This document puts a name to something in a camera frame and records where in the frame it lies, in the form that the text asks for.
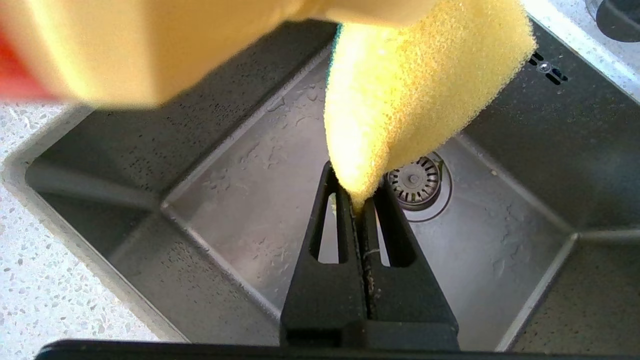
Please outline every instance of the kitchen sink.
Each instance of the kitchen sink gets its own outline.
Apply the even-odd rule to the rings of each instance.
[[[275,345],[328,160],[334,31],[286,24],[162,108],[95,111],[27,182],[190,341]],[[640,225],[640,106],[535,31],[516,78],[425,154],[431,207],[405,210],[465,350],[508,348],[582,234]]]

